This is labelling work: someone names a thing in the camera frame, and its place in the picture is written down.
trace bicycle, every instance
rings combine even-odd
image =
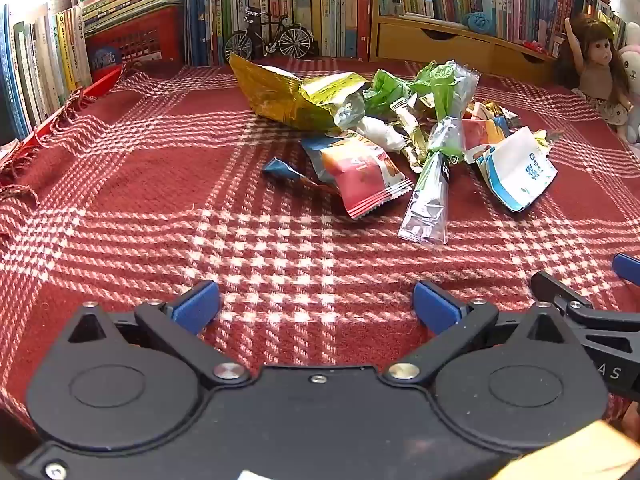
[[[251,59],[254,54],[254,40],[252,40],[252,36],[255,36],[258,41],[262,43],[265,51],[269,54],[273,54],[279,49],[283,56],[300,59],[311,51],[314,42],[311,33],[299,23],[285,26],[284,20],[288,18],[286,14],[276,16],[277,21],[272,22],[271,15],[268,12],[257,12],[247,7],[245,13],[244,20],[247,23],[246,29],[233,33],[231,38],[225,43],[225,59],[227,61],[229,61],[232,53],[244,59]],[[268,20],[266,22],[262,22],[263,16],[267,17]],[[255,31],[256,28],[261,31],[265,25],[278,25],[273,41],[270,43],[264,41],[262,36]]]

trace red plaid blanket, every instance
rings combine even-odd
[[[300,76],[380,65],[282,63]],[[397,75],[414,64],[386,64]],[[60,121],[0,203],[0,398],[27,421],[31,375],[83,301],[107,310],[218,282],[207,342],[255,370],[263,363],[385,365],[426,338],[411,310],[416,280],[500,308],[532,302],[545,269],[601,308],[636,310],[640,294],[610,269],[640,254],[640,162],[576,96],[483,77],[477,97],[564,136],[558,176],[514,216],[464,164],[452,170],[449,243],[397,236],[409,195],[351,221],[340,199],[274,184],[277,156],[312,174],[301,132],[257,117],[228,68],[151,66]],[[414,177],[408,165],[401,169]]]

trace white stuffed bunny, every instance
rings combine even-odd
[[[626,46],[620,49],[620,58],[629,76],[629,100],[633,105],[627,118],[626,140],[640,142],[640,25],[626,24]]]

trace red basket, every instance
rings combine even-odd
[[[170,6],[86,38],[91,76],[98,81],[116,65],[137,59],[184,59],[184,7]]]

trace plush toy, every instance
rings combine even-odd
[[[560,47],[557,70],[561,83],[583,97],[626,140],[629,79],[612,47],[613,31],[585,14],[565,19],[564,28],[567,41]]]
[[[626,24],[626,46],[620,49],[620,58],[629,76],[629,100],[633,105],[628,114],[626,140],[640,142],[640,25]]]

